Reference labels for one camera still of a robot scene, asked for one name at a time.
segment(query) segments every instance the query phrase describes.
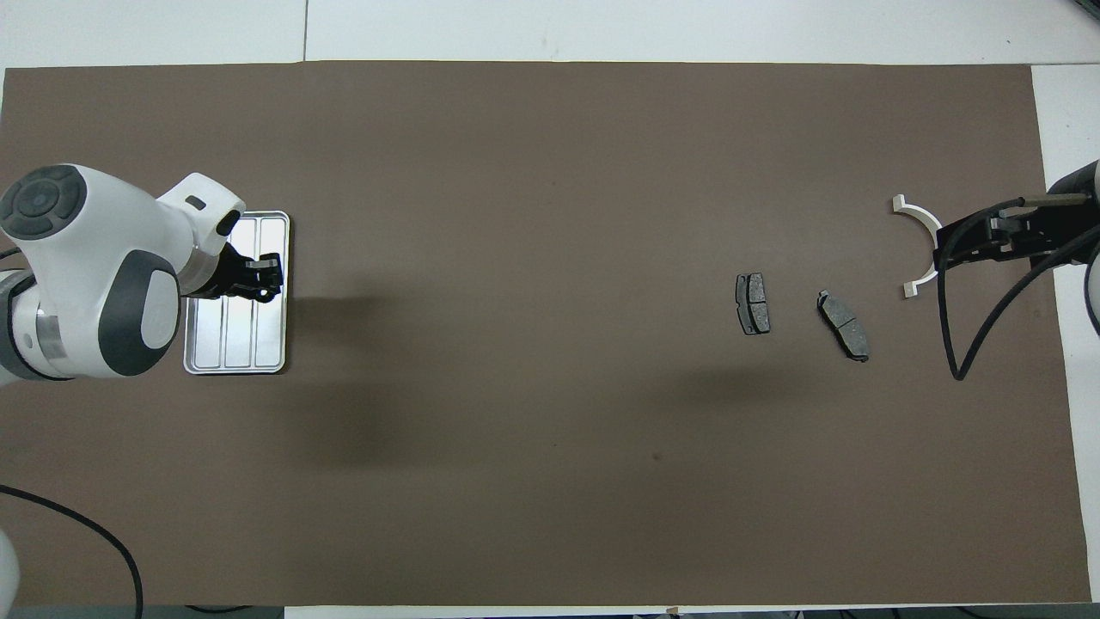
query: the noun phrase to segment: white semicircular fixture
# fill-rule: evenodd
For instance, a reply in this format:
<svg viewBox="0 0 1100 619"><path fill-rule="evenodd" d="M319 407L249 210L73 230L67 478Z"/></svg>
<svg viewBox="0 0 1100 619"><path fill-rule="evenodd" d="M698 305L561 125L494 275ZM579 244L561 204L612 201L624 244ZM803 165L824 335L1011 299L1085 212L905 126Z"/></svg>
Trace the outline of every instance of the white semicircular fixture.
<svg viewBox="0 0 1100 619"><path fill-rule="evenodd" d="M909 214L917 221L924 224L928 229L928 234L932 236L933 248L938 247L939 244L936 242L936 230L943 228L944 224L936 219L936 215L928 212L926 209L916 206L915 203L908 203L905 201L904 194L898 194L893 197L893 209L894 212L900 212L902 214ZM936 264L933 262L928 265L928 269L924 272L919 278L912 281L905 281L901 285L902 291L905 294L905 298L916 296L916 286L921 284L926 284L931 281L936 276Z"/></svg>

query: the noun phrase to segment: silver tray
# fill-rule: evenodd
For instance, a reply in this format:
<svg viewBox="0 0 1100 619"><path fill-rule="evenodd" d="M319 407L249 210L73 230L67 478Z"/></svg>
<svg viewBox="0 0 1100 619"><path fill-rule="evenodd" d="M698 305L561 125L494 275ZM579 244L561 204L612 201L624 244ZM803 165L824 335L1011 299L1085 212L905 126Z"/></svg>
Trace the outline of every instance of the silver tray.
<svg viewBox="0 0 1100 619"><path fill-rule="evenodd" d="M229 242L242 255L278 252L283 291L270 302L235 296L188 298L184 309L184 369L193 375L275 374L286 363L286 297L290 279L290 218L280 210L241 214Z"/></svg>

